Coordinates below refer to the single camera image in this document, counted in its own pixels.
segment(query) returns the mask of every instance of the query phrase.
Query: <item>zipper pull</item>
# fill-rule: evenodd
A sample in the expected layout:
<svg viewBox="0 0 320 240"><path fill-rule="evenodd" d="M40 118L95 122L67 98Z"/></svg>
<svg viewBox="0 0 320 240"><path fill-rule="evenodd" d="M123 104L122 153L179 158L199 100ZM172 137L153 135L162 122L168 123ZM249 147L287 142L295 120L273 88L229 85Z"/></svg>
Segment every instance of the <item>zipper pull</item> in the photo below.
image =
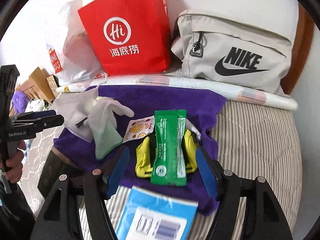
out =
<svg viewBox="0 0 320 240"><path fill-rule="evenodd" d="M193 57L203 56L203 46L201 44L202 36L203 36L203 32L199 32L199 39L195 44L193 44L192 49L189 52L190 56L193 56Z"/></svg>

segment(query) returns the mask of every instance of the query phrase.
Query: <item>red paper bag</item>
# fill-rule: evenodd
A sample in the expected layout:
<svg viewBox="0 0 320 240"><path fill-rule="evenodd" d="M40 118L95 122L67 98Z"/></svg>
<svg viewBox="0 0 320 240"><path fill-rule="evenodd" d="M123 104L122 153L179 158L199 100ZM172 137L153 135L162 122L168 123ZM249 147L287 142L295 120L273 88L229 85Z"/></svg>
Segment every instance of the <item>red paper bag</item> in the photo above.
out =
<svg viewBox="0 0 320 240"><path fill-rule="evenodd" d="M171 37L166 0L95 0L78 12L108 75L168 69Z"/></svg>

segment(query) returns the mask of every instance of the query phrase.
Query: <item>silver screw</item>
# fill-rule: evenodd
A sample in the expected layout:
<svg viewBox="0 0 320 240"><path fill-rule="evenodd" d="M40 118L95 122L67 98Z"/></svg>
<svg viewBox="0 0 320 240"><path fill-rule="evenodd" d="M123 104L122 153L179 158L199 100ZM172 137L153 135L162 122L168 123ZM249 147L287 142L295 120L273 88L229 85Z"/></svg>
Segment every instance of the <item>silver screw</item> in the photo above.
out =
<svg viewBox="0 0 320 240"><path fill-rule="evenodd" d="M92 171L93 175L100 175L101 174L101 170L100 169L95 169Z"/></svg>
<svg viewBox="0 0 320 240"><path fill-rule="evenodd" d="M262 176L259 176L258 177L258 181L261 182L261 183L265 183L266 182L266 179Z"/></svg>
<svg viewBox="0 0 320 240"><path fill-rule="evenodd" d="M226 176L232 176L233 172L232 171L229 171L229 170L225 170L224 172L224 175Z"/></svg>
<svg viewBox="0 0 320 240"><path fill-rule="evenodd" d="M60 175L60 177L59 177L59 179L61 180L61 181L64 181L64 180L66 180L67 179L67 175L66 174L62 174L62 175Z"/></svg>

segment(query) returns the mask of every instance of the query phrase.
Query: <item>finger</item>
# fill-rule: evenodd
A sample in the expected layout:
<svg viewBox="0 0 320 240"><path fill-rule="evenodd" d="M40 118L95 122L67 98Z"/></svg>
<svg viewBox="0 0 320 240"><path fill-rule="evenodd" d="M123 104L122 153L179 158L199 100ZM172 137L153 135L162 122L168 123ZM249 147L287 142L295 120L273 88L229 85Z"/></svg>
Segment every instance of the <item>finger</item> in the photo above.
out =
<svg viewBox="0 0 320 240"><path fill-rule="evenodd" d="M6 161L7 166L11 168L19 166L21 161L23 160L23 157L23 152L21 150L18 150L12 158Z"/></svg>
<svg viewBox="0 0 320 240"><path fill-rule="evenodd" d="M22 163L20 163L18 167L15 167L9 170L8 172L6 172L5 174L6 179L11 181L12 183L18 182L22 176L22 168L23 168L23 165Z"/></svg>
<svg viewBox="0 0 320 240"><path fill-rule="evenodd" d="M19 141L18 148L24 151L27 149L27 146L24 140Z"/></svg>

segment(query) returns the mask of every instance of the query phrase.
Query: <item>orange slice illustration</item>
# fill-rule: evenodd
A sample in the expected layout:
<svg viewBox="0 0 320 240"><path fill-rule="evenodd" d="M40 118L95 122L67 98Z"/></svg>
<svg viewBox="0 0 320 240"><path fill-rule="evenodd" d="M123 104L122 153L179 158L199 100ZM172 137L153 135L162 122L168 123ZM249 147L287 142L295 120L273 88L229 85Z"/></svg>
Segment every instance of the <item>orange slice illustration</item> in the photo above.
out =
<svg viewBox="0 0 320 240"><path fill-rule="evenodd" d="M132 127L131 132L132 133L140 132L142 130L142 128L143 128L143 124L142 123L138 123L134 127Z"/></svg>
<svg viewBox="0 0 320 240"><path fill-rule="evenodd" d="M147 135L146 133L142 132L138 135L138 138L145 137L146 135Z"/></svg>

